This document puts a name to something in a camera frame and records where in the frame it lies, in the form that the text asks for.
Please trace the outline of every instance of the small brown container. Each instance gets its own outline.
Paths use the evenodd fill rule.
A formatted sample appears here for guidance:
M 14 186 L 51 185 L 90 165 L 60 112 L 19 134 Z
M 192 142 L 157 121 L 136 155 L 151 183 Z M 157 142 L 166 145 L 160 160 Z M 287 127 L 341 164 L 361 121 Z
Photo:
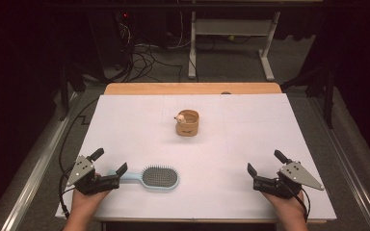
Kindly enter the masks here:
M 177 122 L 176 134 L 181 137 L 193 137 L 198 133 L 199 113 L 193 110 L 183 110 L 179 115 L 184 115 L 185 122 Z

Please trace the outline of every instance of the hairbrush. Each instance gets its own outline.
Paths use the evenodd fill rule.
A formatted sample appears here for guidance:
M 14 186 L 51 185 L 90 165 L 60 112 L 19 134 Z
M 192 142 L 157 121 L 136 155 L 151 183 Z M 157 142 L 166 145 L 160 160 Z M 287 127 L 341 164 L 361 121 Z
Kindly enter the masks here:
M 177 186 L 179 176 L 172 167 L 149 166 L 141 173 L 125 172 L 120 178 L 120 183 L 124 184 L 127 180 L 138 180 L 144 187 L 152 190 L 172 190 Z

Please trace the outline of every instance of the human arm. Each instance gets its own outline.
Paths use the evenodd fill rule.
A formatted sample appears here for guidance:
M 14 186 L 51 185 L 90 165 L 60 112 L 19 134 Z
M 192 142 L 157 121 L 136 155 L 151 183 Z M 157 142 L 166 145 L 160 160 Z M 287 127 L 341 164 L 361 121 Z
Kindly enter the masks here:
M 286 231 L 308 230 L 304 220 L 304 208 L 295 197 L 283 199 L 264 192 L 262 194 L 275 208 L 276 214 Z M 298 197 L 303 200 L 303 192 L 300 192 Z
M 97 211 L 100 202 L 110 193 L 98 192 L 93 195 L 84 195 L 78 190 L 73 191 L 71 212 L 63 231 L 85 231 Z

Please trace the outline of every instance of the desk leg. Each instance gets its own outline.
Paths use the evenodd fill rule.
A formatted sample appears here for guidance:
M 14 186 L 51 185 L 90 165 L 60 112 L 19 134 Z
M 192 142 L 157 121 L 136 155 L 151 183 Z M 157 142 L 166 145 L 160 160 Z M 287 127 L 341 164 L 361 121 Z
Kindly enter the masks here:
M 260 49 L 258 51 L 267 81 L 275 81 L 275 76 L 273 75 L 273 71 L 270 68 L 269 60 L 267 59 L 267 54 L 269 53 L 270 45 L 272 44 L 273 36 L 275 35 L 279 17 L 280 12 L 276 12 L 275 15 L 273 16 L 273 22 L 269 28 L 269 33 L 267 34 L 266 45 L 263 50 Z
M 189 53 L 188 63 L 188 78 L 195 79 L 197 77 L 197 49 L 195 48 L 195 41 L 197 38 L 197 31 L 195 28 L 195 22 L 197 20 L 197 13 L 192 12 L 191 21 L 191 51 Z

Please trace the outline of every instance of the white tabletop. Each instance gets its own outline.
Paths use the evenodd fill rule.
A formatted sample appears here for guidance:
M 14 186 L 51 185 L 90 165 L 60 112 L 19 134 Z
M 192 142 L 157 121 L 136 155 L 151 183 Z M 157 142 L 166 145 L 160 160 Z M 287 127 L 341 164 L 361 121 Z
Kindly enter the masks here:
M 175 133 L 173 117 L 185 109 L 199 113 L 195 137 Z M 247 172 L 251 163 L 258 175 L 277 177 L 282 163 L 275 149 L 300 161 L 322 183 L 282 93 L 102 95 L 79 155 L 100 147 L 105 154 L 94 166 L 102 175 L 126 162 L 132 172 L 171 166 L 180 178 L 168 192 L 120 184 L 100 205 L 95 215 L 100 220 L 275 220 L 273 207 L 252 189 Z M 311 199 L 309 221 L 336 218 L 326 191 L 304 188 Z M 63 216 L 60 209 L 56 216 Z

